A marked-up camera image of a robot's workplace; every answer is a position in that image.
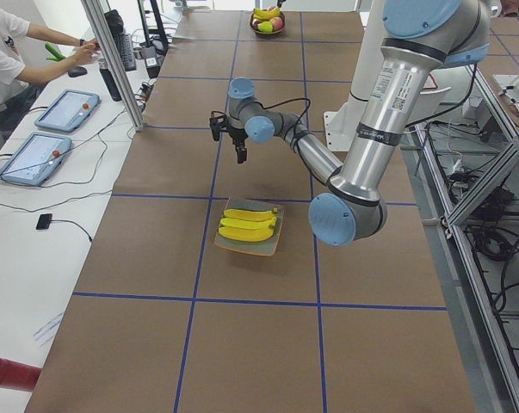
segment white t-shirt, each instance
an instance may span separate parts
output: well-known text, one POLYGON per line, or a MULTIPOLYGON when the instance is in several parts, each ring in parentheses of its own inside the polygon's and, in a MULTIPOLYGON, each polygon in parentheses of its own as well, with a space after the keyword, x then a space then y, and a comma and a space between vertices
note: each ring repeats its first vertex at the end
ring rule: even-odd
POLYGON ((0 104, 28 86, 16 79, 25 64, 15 46, 15 38, 26 36, 28 28, 29 22, 0 9, 0 104))

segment red apple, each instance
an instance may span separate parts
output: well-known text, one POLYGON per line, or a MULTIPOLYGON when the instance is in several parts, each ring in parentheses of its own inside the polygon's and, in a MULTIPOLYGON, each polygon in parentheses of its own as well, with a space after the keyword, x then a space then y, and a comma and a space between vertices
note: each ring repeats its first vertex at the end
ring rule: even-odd
POLYGON ((271 22, 271 24, 273 25, 273 30, 275 32, 284 27, 284 21, 280 17, 273 17, 269 20, 269 22, 271 22))

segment red cylinder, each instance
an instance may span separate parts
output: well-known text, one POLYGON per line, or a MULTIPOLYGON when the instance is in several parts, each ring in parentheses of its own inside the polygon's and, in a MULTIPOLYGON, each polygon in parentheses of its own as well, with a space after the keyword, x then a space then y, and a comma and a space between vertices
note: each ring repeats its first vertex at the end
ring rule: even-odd
POLYGON ((0 387, 33 391, 41 369, 17 361, 0 358, 0 387))

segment yellow banana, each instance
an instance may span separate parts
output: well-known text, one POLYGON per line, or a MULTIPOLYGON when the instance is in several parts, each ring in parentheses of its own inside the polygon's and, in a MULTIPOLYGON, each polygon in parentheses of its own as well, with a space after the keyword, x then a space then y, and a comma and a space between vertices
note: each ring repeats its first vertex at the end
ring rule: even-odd
POLYGON ((270 20, 280 15, 280 8, 274 7, 272 10, 253 9, 253 18, 259 20, 270 20))
POLYGON ((234 239, 236 241, 245 241, 247 243, 259 243, 273 236, 275 230, 273 228, 261 228, 258 230, 245 230, 244 228, 234 228, 232 226, 221 226, 219 234, 225 238, 234 239))
POLYGON ((244 221, 266 221, 276 216, 278 208, 271 211, 248 211, 245 209, 226 209, 223 214, 227 218, 242 219, 244 221))
POLYGON ((233 228, 243 228, 245 230, 259 230, 261 228, 269 228, 270 226, 274 227, 276 225, 276 220, 276 217, 266 221, 244 221, 243 219, 223 218, 221 219, 221 225, 231 226, 233 228))

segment fruit bowl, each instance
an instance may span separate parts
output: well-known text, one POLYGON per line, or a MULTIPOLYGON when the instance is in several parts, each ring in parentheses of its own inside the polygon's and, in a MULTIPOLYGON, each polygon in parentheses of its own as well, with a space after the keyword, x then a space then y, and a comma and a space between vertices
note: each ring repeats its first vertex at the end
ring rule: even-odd
POLYGON ((263 32, 261 30, 259 30, 258 28, 256 28, 256 25, 254 24, 257 20, 260 20, 260 19, 256 19, 254 18, 254 14, 252 13, 250 15, 250 29, 253 30, 253 32, 259 36, 272 36, 274 34, 278 34, 282 31, 284 31, 284 27, 286 27, 286 17, 284 16, 284 13, 280 12, 280 14, 278 15, 281 19, 282 19, 282 27, 279 28, 278 30, 273 30, 272 32, 263 32))

